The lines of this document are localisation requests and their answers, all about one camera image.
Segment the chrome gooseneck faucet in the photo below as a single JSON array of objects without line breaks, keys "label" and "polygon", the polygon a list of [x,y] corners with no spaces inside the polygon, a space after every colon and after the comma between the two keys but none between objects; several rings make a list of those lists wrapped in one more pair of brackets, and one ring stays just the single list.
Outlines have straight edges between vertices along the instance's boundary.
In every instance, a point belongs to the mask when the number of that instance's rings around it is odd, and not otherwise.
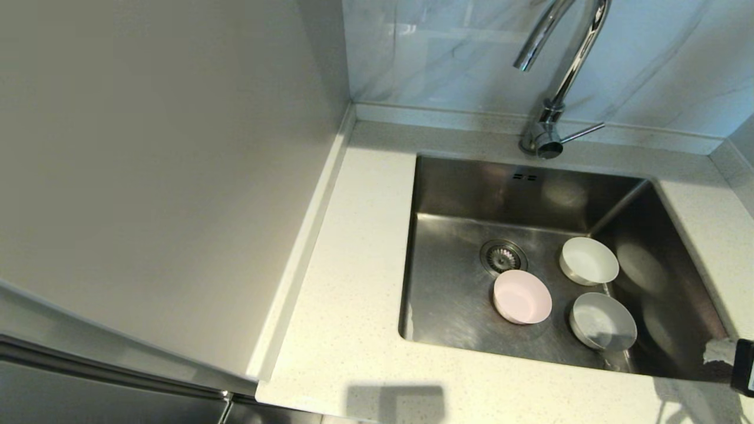
[{"label": "chrome gooseneck faucet", "polygon": [[[550,35],[575,2],[576,0],[551,0],[522,46],[514,62],[514,67],[522,72],[530,71]],[[557,158],[563,153],[566,143],[606,127],[605,122],[600,122],[567,137],[558,133],[558,122],[566,109],[566,97],[573,84],[576,83],[577,76],[605,26],[613,0],[590,0],[590,2],[588,20],[581,41],[577,45],[577,50],[573,53],[573,59],[570,59],[568,67],[558,76],[560,82],[554,94],[543,99],[540,112],[530,120],[525,133],[518,142],[520,150],[526,155],[541,160]]]}]

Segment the grey tall cabinet side panel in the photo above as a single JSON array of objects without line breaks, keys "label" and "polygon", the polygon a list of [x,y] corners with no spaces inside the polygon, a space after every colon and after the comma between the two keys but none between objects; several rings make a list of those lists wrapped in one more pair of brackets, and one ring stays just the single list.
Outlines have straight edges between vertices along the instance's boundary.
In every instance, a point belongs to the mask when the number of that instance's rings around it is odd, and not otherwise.
[{"label": "grey tall cabinet side panel", "polygon": [[348,85],[342,0],[0,0],[0,282],[266,379]]}]

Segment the grey appliance door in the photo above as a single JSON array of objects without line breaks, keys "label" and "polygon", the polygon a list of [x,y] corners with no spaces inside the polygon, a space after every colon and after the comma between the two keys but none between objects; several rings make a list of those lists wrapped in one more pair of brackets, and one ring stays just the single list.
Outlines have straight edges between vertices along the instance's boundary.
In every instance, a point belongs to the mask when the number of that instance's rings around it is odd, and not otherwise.
[{"label": "grey appliance door", "polygon": [[[251,381],[129,340],[1,286],[0,335],[233,392],[226,424],[322,424],[320,414],[257,402]],[[0,424],[217,424],[223,409],[222,400],[143,391],[0,360]]]}]

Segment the pink ceramic bowl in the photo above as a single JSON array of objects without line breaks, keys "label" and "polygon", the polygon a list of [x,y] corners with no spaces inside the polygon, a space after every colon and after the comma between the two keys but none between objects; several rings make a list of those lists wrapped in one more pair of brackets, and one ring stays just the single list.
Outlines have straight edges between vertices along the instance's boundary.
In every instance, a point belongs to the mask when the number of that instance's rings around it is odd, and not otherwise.
[{"label": "pink ceramic bowl", "polygon": [[553,300],[543,281],[520,269],[504,271],[496,277],[492,303],[498,314],[513,324],[539,324],[548,319]]}]

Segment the grey ceramic bowl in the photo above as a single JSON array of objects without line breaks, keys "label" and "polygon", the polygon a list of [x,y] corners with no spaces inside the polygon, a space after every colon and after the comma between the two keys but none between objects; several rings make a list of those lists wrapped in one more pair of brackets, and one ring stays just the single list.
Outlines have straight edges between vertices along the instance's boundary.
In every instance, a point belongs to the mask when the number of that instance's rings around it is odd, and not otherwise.
[{"label": "grey ceramic bowl", "polygon": [[638,338],[637,325],[629,310],[603,293],[584,293],[576,298],[568,323],[577,340],[593,350],[625,351]]}]

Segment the round metal drain strainer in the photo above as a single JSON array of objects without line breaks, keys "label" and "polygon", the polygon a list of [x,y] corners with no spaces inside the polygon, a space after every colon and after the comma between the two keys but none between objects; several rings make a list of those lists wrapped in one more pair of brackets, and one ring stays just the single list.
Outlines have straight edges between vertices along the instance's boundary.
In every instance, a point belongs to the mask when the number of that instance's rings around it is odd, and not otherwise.
[{"label": "round metal drain strainer", "polygon": [[483,269],[495,277],[510,270],[528,270],[528,257],[524,250],[506,239],[493,239],[483,244],[479,259]]}]

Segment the stainless steel sink basin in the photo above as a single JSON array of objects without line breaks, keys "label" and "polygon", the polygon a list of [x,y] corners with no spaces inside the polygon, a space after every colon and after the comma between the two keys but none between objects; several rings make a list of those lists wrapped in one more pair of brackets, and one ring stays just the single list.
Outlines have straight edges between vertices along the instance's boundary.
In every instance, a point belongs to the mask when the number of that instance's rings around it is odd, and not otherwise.
[{"label": "stainless steel sink basin", "polygon": [[[558,265],[570,238],[605,244],[614,281],[582,286]],[[479,251],[520,246],[554,301],[548,319],[519,325],[492,303],[495,276]],[[638,338],[599,352],[568,324],[573,301],[604,293],[634,317]],[[431,156],[417,158],[399,334],[415,343],[553,364],[728,384],[732,367],[705,364],[706,343],[728,337],[686,239],[647,179]]]}]

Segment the white ceramic bowl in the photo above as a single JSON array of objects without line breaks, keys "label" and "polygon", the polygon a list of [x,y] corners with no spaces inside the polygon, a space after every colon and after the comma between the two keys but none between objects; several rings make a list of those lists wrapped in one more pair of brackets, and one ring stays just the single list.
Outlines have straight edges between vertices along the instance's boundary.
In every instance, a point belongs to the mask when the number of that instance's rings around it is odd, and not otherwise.
[{"label": "white ceramic bowl", "polygon": [[560,250],[558,265],[571,281],[582,286],[596,286],[614,281],[620,264],[605,244],[584,237],[568,239]]}]

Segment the chrome door trim strip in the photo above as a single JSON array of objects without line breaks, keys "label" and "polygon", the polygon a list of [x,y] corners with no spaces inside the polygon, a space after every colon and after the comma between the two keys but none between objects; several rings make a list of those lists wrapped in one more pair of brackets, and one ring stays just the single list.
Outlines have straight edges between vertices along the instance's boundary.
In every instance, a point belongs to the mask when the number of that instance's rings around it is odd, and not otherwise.
[{"label": "chrome door trim strip", "polygon": [[228,391],[207,388],[193,383],[183,383],[175,379],[129,370],[97,360],[84,359],[78,355],[46,348],[40,344],[28,343],[7,335],[0,335],[0,360],[70,377],[143,391],[222,400],[223,402],[229,402],[233,398],[233,395]]}]

